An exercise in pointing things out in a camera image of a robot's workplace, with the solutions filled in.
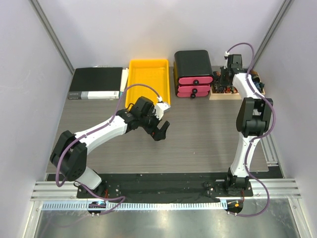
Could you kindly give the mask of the dark patterned necktie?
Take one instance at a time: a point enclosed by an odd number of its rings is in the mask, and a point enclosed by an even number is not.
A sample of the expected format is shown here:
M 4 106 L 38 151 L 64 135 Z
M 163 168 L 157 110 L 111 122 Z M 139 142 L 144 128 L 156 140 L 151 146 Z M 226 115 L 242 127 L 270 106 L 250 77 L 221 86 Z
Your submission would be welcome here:
M 237 94 L 238 93 L 237 89 L 233 85 L 223 86 L 220 84 L 213 84 L 212 91 L 214 93 L 219 93 L 219 94 Z

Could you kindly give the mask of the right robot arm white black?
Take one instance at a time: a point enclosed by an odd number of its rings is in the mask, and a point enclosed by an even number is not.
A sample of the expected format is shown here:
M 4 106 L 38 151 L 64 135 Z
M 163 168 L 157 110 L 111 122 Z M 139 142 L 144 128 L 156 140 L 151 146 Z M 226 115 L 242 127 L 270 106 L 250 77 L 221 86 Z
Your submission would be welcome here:
M 252 81 L 250 72 L 242 66 L 242 56 L 225 52 L 225 65 L 221 68 L 220 82 L 232 84 L 241 99 L 236 119 L 239 141 L 236 154 L 220 188 L 229 196 L 241 195 L 249 188 L 250 170 L 257 143 L 269 128 L 272 100 L 265 100 Z

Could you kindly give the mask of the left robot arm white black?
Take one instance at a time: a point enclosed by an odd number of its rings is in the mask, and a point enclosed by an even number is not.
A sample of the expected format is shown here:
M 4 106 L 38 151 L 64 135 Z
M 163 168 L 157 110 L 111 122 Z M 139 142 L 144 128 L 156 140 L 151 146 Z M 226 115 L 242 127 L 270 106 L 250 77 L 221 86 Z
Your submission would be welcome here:
M 87 157 L 94 149 L 105 142 L 141 127 L 153 140 L 166 138 L 170 125 L 166 121 L 161 128 L 165 112 L 170 104 L 159 101 L 154 104 L 146 97 L 139 97 L 132 106 L 116 112 L 115 116 L 87 130 L 71 133 L 64 131 L 50 156 L 50 162 L 56 167 L 56 175 L 63 175 L 67 181 L 80 184 L 83 191 L 99 198 L 106 193 L 106 183 L 97 172 L 87 166 Z

